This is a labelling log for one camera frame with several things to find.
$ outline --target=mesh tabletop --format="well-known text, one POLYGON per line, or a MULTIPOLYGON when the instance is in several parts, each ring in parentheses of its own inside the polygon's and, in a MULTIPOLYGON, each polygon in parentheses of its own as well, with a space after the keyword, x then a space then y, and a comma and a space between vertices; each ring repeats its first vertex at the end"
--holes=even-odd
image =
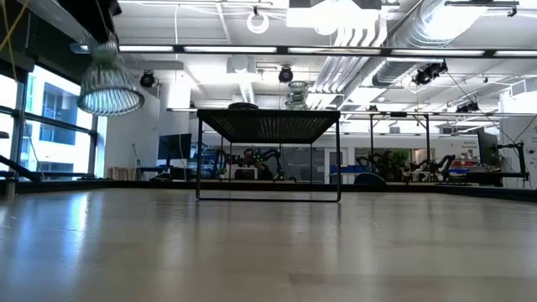
POLYGON ((198 118, 231 143, 313 143, 337 111, 198 110, 198 118))

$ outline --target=computer monitor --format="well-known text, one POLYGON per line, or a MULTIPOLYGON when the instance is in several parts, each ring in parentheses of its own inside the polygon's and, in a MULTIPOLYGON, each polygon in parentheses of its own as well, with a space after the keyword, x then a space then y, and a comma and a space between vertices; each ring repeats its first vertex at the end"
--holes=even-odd
POLYGON ((485 129, 477 130, 477 141, 479 144, 479 158, 482 165, 495 166, 500 162, 499 153, 493 149, 498 145, 498 137, 496 135, 485 133, 485 129))
POLYGON ((192 134, 162 135, 159 138, 157 160, 166 160, 170 166, 172 159, 189 159, 192 134))

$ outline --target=light gray floor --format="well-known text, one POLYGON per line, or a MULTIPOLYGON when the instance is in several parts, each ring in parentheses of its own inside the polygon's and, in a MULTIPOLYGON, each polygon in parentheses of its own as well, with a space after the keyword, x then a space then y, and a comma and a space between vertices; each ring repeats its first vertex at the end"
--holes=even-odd
POLYGON ((537 206, 430 194, 0 204, 0 301, 536 301, 537 206))

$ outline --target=black metal table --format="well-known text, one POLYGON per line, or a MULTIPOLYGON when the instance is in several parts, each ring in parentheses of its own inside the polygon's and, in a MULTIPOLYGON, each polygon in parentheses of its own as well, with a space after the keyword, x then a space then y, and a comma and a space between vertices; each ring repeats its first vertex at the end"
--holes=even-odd
POLYGON ((341 151, 339 133, 339 111, 287 111, 287 110, 198 110, 198 159, 196 198, 198 200, 261 200, 261 201, 333 201, 341 199, 341 151), (328 128, 336 124, 336 164, 339 175, 335 200, 289 200, 249 198, 205 198, 201 197, 201 158, 203 123, 213 128, 230 143, 293 143, 315 142, 328 128))

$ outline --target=yellow cable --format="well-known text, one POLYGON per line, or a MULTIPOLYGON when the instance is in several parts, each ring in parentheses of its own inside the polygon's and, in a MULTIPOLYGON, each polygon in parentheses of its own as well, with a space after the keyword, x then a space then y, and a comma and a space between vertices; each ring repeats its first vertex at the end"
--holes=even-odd
MULTIPOLYGON (((11 35, 13 34, 13 32, 15 31, 15 29, 17 28, 17 24, 18 22, 20 21, 20 19, 23 17, 24 15, 24 11, 26 10, 26 7, 28 6, 28 3, 29 3, 29 0, 26 0, 24 2, 24 5, 23 5, 23 9, 20 10, 20 13, 18 13, 18 16, 17 18, 15 19, 15 22, 13 22, 13 26, 9 29, 8 31, 8 35, 6 36, 6 38, 2 41, 2 43, 0 44, 0 51, 2 51, 3 47, 6 45, 6 43, 11 39, 11 35)), ((6 10, 6 3, 4 1, 4 4, 3 4, 3 9, 4 11, 6 10)))
MULTIPOLYGON (((20 14, 18 15, 18 19, 15 20, 15 23, 13 23, 13 27, 11 29, 9 29, 8 10, 6 9, 5 0, 4 0, 3 5, 2 5, 3 19, 4 19, 4 25, 6 26, 7 35, 6 35, 6 39, 2 42, 2 46, 0 47, 0 51, 2 51, 2 47, 5 45, 5 42, 7 40, 8 47, 9 47, 9 55, 11 57, 11 67, 13 68, 13 79, 15 80, 15 82, 18 82, 18 81, 17 81, 17 71, 16 71, 17 69, 15 67, 15 59, 13 57, 13 46, 11 45, 11 34, 13 33, 13 29, 15 29, 15 27, 17 26, 17 23, 20 20, 20 17, 23 15, 24 9, 26 9, 26 5, 28 4, 28 1, 29 0, 26 0, 26 3, 23 5, 23 9, 21 10, 20 14)), ((43 169, 41 169, 41 163, 39 162, 39 159, 37 158, 37 154, 35 153, 35 147, 34 147, 34 144, 32 143, 32 138, 31 138, 29 130, 28 130, 28 121, 26 121, 26 118, 24 117, 24 108, 23 108, 23 110, 21 110, 21 118, 24 120, 24 129, 26 130, 26 135, 28 136, 30 146, 31 146, 32 151, 34 153, 34 157, 35 157, 35 161, 37 162, 38 169, 41 172, 41 178, 44 180, 43 169)))
POLYGON ((8 11, 6 9, 6 1, 3 2, 3 23, 6 26, 6 39, 8 39, 9 56, 11 57, 11 66, 13 67, 13 78, 17 81, 17 70, 15 68, 15 59, 13 58, 13 46, 11 45, 11 37, 9 37, 8 11))

